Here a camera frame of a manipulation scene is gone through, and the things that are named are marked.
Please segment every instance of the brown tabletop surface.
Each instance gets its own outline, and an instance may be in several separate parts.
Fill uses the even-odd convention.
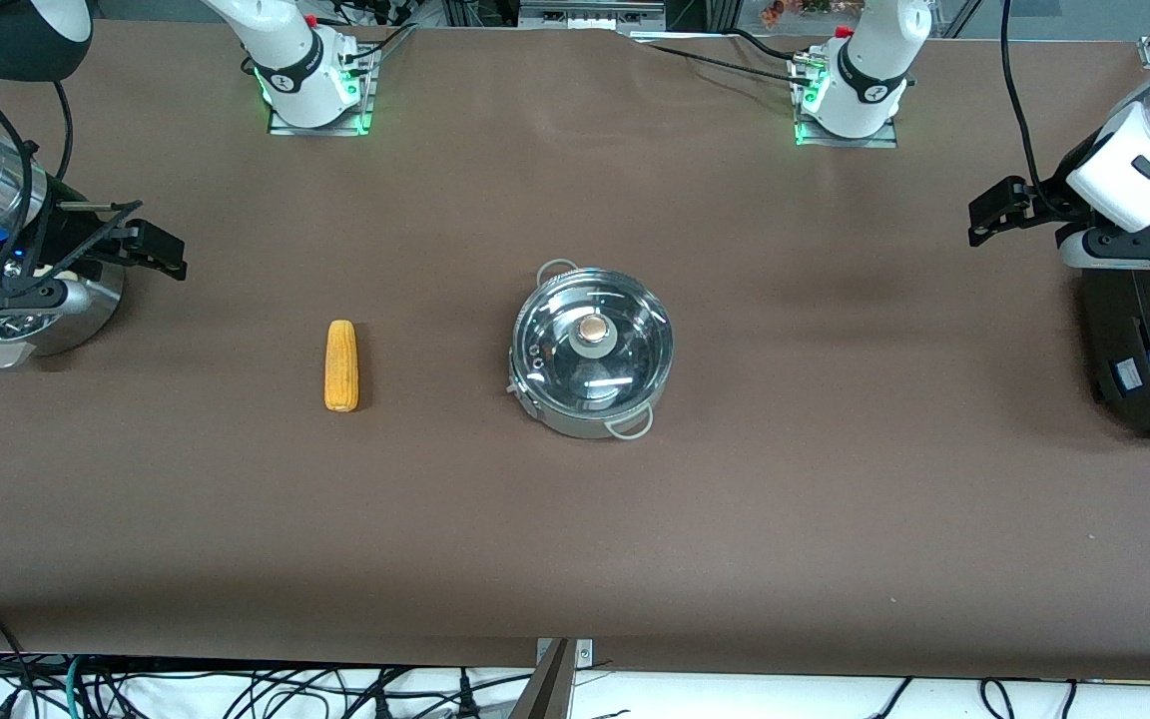
[[[1144,77],[1130,45],[1014,55],[1046,170]],[[926,46],[896,151],[795,147],[782,83],[611,32],[419,31],[360,140],[266,136],[241,58],[227,26],[102,22],[67,83],[68,182],[145,200],[191,268],[0,373],[26,649],[1150,675],[1150,442],[1090,399],[1053,228],[966,244],[1023,173],[994,41]],[[51,87],[0,102],[54,167]],[[643,441],[505,395],[552,258],[668,308]],[[322,405],[339,318],[359,413]]]

